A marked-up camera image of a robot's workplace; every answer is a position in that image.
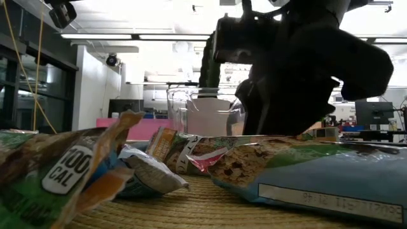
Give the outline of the purple-ended granola bar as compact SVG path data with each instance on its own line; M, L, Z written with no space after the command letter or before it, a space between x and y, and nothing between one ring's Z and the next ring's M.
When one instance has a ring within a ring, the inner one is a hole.
M134 171L120 198L159 197L181 188L190 188L187 181L174 174L164 163L131 145L124 145L110 152L86 184L89 187L107 171L126 167Z

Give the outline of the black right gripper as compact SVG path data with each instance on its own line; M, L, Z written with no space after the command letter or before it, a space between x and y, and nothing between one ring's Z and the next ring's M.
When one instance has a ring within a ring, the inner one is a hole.
M264 135L299 135L332 113L332 42L338 30L298 30L291 37L257 35L249 79L237 88L245 110L244 135L257 135L262 103L259 92L270 91L263 107Z

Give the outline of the blue granola bar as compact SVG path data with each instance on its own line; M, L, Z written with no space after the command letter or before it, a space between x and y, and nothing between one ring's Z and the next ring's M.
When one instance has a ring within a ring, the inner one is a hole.
M235 146L208 173L250 202L407 229L407 147L276 137Z

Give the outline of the ceiling strip light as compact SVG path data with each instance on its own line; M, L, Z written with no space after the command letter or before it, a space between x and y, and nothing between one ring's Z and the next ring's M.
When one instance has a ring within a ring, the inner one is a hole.
M205 41L206 34L61 34L64 39L71 40L106 40L106 41Z

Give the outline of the black window frame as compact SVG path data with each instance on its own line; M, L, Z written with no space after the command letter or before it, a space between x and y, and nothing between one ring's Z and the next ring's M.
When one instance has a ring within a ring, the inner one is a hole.
M0 126L40 133L72 128L75 46L55 38L39 48L0 32Z

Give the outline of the green cactus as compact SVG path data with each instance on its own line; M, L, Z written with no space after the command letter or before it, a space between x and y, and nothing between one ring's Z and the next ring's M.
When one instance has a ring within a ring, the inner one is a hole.
M216 98L219 91L220 66L213 59L214 32L206 40L203 49L202 64L199 77L198 98Z

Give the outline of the clear plastic bin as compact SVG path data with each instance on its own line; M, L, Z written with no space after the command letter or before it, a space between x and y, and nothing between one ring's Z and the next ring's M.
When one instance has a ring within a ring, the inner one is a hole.
M172 128L187 133L186 103L198 99L200 88L179 87L167 90L168 117ZM215 99L230 101L229 117L226 122L226 136L242 135L245 121L245 110L240 100L235 97L235 88L219 88Z

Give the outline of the dark cluttered desk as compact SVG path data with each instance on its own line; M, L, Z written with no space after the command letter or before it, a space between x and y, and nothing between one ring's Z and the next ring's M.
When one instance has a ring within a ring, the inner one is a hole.
M395 135L407 135L406 131L402 130L360 130L357 132L342 132L340 140L356 141L388 141L394 142Z

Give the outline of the black computer monitor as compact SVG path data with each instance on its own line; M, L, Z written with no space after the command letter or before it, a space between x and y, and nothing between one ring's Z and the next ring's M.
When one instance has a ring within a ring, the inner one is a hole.
M394 117L391 102L355 102L356 123L358 125L385 125Z

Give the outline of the red-ended granola bar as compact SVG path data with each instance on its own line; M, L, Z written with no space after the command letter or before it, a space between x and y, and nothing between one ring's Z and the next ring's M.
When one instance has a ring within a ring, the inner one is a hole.
M230 149L237 138L202 137L161 127L152 136L146 153L164 163L176 174L206 176L187 158L188 155L203 156L218 149Z

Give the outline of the round woven placemat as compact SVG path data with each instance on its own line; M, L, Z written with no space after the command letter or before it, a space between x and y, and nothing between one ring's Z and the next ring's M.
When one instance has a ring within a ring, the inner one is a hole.
M77 215L66 229L404 229L247 202L207 177L157 198L115 199Z

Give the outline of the white hexagonal plant pot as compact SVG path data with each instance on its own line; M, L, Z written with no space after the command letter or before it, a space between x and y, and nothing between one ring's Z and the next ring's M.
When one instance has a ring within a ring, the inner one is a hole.
M215 98L192 99L186 103L187 133L207 137L226 136L230 101Z

